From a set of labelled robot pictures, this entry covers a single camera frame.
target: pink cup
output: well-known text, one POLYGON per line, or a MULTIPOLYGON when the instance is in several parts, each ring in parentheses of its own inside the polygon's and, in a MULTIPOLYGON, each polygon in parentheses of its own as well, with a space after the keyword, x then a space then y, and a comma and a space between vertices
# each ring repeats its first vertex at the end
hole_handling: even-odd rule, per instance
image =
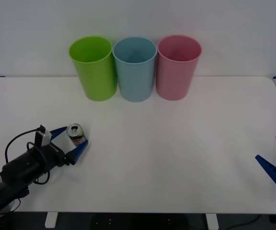
POLYGON ((184 98, 202 53, 201 45, 188 36, 172 35, 159 42, 158 53, 157 93, 170 101, 184 98))

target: floor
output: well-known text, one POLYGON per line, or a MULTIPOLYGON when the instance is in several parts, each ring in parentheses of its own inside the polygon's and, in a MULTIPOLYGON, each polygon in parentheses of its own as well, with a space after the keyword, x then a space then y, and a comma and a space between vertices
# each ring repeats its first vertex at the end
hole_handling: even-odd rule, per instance
MULTIPOLYGON (((207 230, 206 218, 203 214, 187 214, 189 227, 172 228, 175 230, 207 230)), ((245 223, 256 218, 256 215, 217 215, 219 230, 226 230, 228 227, 245 223)), ((113 227, 95 228, 94 220, 99 220, 99 215, 94 213, 59 213, 55 230, 90 230, 90 229, 108 229, 114 230, 113 227)), ((0 230, 45 230, 46 213, 11 213, 0 223, 0 230)), ((276 224, 270 222, 268 215, 262 215, 255 223, 248 226, 237 227, 235 230, 276 230, 276 224)))

